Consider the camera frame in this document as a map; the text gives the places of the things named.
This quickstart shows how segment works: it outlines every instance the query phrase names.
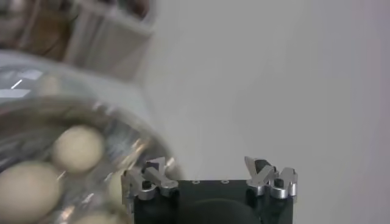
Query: transparent container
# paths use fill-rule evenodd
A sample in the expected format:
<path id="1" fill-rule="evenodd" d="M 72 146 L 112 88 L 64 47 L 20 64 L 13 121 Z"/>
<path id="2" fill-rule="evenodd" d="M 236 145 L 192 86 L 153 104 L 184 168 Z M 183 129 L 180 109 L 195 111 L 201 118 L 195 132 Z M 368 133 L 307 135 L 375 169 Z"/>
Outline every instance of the transparent container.
<path id="1" fill-rule="evenodd" d="M 130 222 L 125 212 L 110 203 L 107 185 L 113 173 L 141 169 L 147 160 L 160 156 L 170 161 L 166 167 L 170 178 L 182 177 L 179 167 L 161 139 L 137 117 L 95 99 L 79 82 L 51 73 L 31 66 L 0 67 L 0 178 L 5 170 L 25 161 L 57 168 L 61 198 L 34 224 L 74 223 L 90 214 Z M 53 143 L 75 125 L 95 128 L 104 137 L 103 158 L 77 175 L 51 158 Z M 12 224 L 1 218 L 0 223 Z"/>

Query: black robot end effector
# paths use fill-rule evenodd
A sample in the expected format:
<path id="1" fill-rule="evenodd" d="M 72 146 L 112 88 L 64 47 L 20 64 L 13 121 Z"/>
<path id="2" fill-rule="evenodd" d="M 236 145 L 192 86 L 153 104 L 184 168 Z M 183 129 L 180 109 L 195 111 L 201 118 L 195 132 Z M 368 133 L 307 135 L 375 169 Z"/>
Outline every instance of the black robot end effector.
<path id="1" fill-rule="evenodd" d="M 256 196 L 262 196 L 269 189 L 271 197 L 286 199 L 293 197 L 296 201 L 298 174 L 293 168 L 284 168 L 281 173 L 265 159 L 245 157 L 245 164 L 251 175 L 247 180 L 248 188 Z"/>
<path id="2" fill-rule="evenodd" d="M 122 176 L 122 190 L 127 197 L 138 197 L 140 200 L 151 200 L 157 189 L 162 196 L 170 197 L 178 188 L 179 183 L 165 176 L 165 158 L 150 160 L 142 172 L 127 170 Z"/>

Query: white backdrop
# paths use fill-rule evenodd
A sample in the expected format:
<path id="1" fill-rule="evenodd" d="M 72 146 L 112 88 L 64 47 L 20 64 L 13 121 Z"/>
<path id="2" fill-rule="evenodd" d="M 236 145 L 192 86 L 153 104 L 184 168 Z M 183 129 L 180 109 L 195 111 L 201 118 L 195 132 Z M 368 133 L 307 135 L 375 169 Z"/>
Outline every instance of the white backdrop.
<path id="1" fill-rule="evenodd" d="M 390 1 L 164 0 L 141 81 L 188 178 L 299 174 L 296 223 L 390 222 Z"/>

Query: blurry object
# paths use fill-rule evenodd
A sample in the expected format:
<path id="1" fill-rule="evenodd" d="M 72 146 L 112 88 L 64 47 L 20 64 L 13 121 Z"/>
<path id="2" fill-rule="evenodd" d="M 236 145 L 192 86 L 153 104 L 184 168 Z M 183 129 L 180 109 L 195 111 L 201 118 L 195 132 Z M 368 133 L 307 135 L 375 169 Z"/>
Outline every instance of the blurry object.
<path id="1" fill-rule="evenodd" d="M 149 0 L 118 0 L 119 6 L 140 19 L 149 13 Z"/>
<path id="2" fill-rule="evenodd" d="M 3 75 L 0 74 L 0 77 L 3 76 L 4 79 L 7 79 L 0 81 L 1 89 L 10 90 L 20 81 L 19 77 L 30 77 L 31 75 L 36 78 L 35 81 L 30 80 L 28 85 L 24 85 L 23 83 L 27 82 L 28 79 L 23 78 L 19 84 L 21 89 L 31 89 L 32 92 L 35 92 L 27 97 L 63 96 L 77 99 L 101 99 L 113 106 L 131 111 L 138 119 L 155 127 L 151 112 L 146 106 L 146 100 L 140 87 L 135 83 L 107 80 L 93 72 L 15 51 L 0 51 L 0 68 L 4 71 L 0 72 L 3 73 Z M 20 73 L 23 71 L 31 72 L 28 75 L 21 75 Z M 13 99 L 0 97 L 0 103 L 10 100 Z"/>
<path id="3" fill-rule="evenodd" d="M 118 0 L 109 3 L 74 0 L 74 3 L 78 6 L 79 17 L 64 62 L 93 71 L 115 73 L 118 64 L 131 57 L 136 68 L 145 52 L 144 43 L 154 31 L 157 0 L 145 1 L 145 7 L 139 7 L 146 9 L 139 13 L 142 18 L 128 10 L 139 4 L 128 1 L 122 4 Z"/>
<path id="4" fill-rule="evenodd" d="M 85 86 L 55 72 L 47 74 L 46 71 L 33 66 L 0 66 L 0 104 L 23 97 L 61 94 L 93 96 Z"/>
<path id="5" fill-rule="evenodd" d="M 0 2 L 0 48 L 62 60 L 77 16 L 69 0 Z"/>
<path id="6" fill-rule="evenodd" d="M 17 44 L 29 17 L 32 1 L 0 1 L 0 47 L 11 48 Z"/>
<path id="7" fill-rule="evenodd" d="M 67 15 L 41 9 L 23 51 L 61 61 L 71 36 Z"/>
<path id="8" fill-rule="evenodd" d="M 96 213 L 82 217 L 74 224 L 126 224 L 118 215 Z"/>
<path id="9" fill-rule="evenodd" d="M 116 0 L 97 0 L 99 2 L 107 3 L 107 4 L 115 4 Z"/>

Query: white egg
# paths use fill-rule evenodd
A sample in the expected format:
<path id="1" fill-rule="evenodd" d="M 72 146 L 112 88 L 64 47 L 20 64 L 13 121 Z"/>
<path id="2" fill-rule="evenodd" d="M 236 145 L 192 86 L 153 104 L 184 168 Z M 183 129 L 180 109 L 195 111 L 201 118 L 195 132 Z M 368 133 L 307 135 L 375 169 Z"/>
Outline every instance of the white egg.
<path id="1" fill-rule="evenodd" d="M 23 162 L 0 173 L 0 220 L 6 223 L 38 221 L 61 197 L 58 177 L 54 167 L 39 162 Z"/>
<path id="2" fill-rule="evenodd" d="M 111 204 L 120 211 L 126 211 L 126 207 L 122 204 L 122 184 L 121 176 L 125 169 L 119 170 L 111 176 L 108 183 L 107 193 Z"/>
<path id="3" fill-rule="evenodd" d="M 82 173 L 96 166 L 103 153 L 103 136 L 91 127 L 79 125 L 56 140 L 52 159 L 70 173 Z"/>
<path id="4" fill-rule="evenodd" d="M 82 217 L 74 224 L 126 224 L 118 215 L 97 213 Z"/>

